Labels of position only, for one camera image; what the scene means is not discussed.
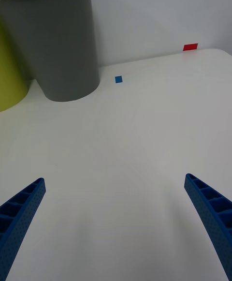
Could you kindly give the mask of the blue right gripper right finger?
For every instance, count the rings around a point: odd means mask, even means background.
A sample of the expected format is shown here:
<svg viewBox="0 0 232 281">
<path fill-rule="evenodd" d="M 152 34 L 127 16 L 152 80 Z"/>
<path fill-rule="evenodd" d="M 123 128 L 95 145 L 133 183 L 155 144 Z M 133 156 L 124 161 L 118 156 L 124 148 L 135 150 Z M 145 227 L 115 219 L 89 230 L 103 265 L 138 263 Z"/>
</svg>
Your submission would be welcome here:
<svg viewBox="0 0 232 281">
<path fill-rule="evenodd" d="M 186 174 L 184 188 L 209 235 L 228 280 L 232 280 L 232 202 L 190 173 Z"/>
</svg>

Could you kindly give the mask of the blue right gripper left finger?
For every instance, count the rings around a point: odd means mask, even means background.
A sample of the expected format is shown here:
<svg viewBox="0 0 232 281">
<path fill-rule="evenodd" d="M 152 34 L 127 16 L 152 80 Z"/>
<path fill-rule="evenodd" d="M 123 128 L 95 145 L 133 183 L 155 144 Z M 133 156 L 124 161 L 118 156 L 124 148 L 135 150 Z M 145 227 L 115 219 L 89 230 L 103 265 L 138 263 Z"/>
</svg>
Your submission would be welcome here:
<svg viewBox="0 0 232 281">
<path fill-rule="evenodd" d="M 45 192 L 45 181 L 40 177 L 0 206 L 1 281 L 7 279 Z"/>
</svg>

